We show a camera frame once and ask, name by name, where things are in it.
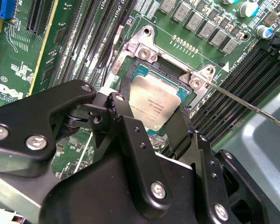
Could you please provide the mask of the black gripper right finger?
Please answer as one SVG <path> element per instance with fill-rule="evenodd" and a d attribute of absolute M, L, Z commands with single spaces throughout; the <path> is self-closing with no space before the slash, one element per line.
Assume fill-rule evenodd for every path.
<path fill-rule="evenodd" d="M 236 157 L 215 153 L 178 107 L 165 124 L 174 159 L 194 171 L 198 221 L 205 224 L 273 224 L 274 205 Z"/>

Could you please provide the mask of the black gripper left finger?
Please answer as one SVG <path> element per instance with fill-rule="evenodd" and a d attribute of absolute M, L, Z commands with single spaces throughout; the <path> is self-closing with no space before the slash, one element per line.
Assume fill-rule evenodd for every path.
<path fill-rule="evenodd" d="M 106 106 L 93 103 L 96 90 L 72 80 L 0 107 L 0 173 L 26 178 L 44 175 L 57 140 L 76 128 L 106 135 L 99 149 L 118 140 L 132 196 L 138 208 L 168 208 L 172 194 L 143 123 L 133 117 L 128 100 L 111 93 Z"/>

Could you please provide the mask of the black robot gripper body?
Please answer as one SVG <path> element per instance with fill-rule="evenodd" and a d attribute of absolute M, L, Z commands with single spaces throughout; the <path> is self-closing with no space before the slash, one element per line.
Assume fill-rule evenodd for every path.
<path fill-rule="evenodd" d="M 158 219 L 144 217 L 134 206 L 123 159 L 114 154 L 59 182 L 46 196 L 41 224 L 205 224 L 198 202 L 194 171 L 185 164 L 156 157 L 173 194 L 168 212 Z"/>

